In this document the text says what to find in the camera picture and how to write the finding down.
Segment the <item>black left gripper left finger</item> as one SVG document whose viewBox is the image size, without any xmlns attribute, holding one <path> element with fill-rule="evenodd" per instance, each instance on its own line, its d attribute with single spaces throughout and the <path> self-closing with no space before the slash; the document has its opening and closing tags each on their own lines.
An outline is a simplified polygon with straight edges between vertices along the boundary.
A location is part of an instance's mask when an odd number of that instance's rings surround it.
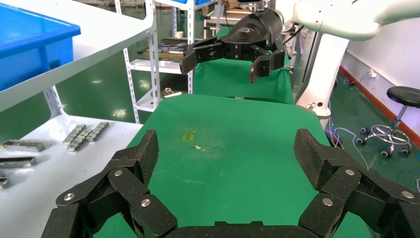
<svg viewBox="0 0 420 238">
<path fill-rule="evenodd" d="M 177 219 L 148 188 L 158 153 L 155 130 L 117 151 L 102 171 L 57 197 L 42 237 L 91 238 L 116 214 L 139 238 L 167 236 Z"/>
</svg>

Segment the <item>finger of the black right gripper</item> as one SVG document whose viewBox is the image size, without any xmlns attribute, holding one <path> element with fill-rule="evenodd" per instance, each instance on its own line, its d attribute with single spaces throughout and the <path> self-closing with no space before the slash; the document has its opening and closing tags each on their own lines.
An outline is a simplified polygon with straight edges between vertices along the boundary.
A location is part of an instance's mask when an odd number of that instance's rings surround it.
<svg viewBox="0 0 420 238">
<path fill-rule="evenodd" d="M 265 48 L 251 45 L 250 82 L 256 83 L 261 77 L 270 76 L 277 69 L 285 66 L 286 51 L 280 39 L 275 39 Z"/>
<path fill-rule="evenodd" d="M 181 74 L 188 74 L 199 63 L 224 58 L 228 48 L 229 43 L 217 37 L 210 37 L 189 44 L 179 62 Z"/>
</svg>

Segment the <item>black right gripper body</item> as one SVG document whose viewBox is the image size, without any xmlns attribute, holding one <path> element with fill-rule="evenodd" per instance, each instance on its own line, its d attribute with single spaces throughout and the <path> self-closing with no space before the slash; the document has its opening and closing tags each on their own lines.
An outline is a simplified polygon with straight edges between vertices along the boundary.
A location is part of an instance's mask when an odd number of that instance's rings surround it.
<svg viewBox="0 0 420 238">
<path fill-rule="evenodd" d="M 280 42 L 283 15 L 271 8 L 253 12 L 220 37 L 223 57 L 230 60 L 255 61 L 259 56 L 274 55 L 284 61 L 284 46 Z"/>
</svg>

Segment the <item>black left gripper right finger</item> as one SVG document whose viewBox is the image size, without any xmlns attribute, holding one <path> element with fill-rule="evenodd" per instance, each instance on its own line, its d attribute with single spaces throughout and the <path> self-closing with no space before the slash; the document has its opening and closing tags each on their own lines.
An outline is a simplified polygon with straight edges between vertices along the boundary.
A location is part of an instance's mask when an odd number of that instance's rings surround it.
<svg viewBox="0 0 420 238">
<path fill-rule="evenodd" d="M 298 225 L 331 238 L 348 213 L 359 216 L 383 238 L 420 235 L 420 195 L 363 168 L 345 150 L 319 143 L 305 128 L 294 141 L 297 162 L 317 195 Z"/>
</svg>

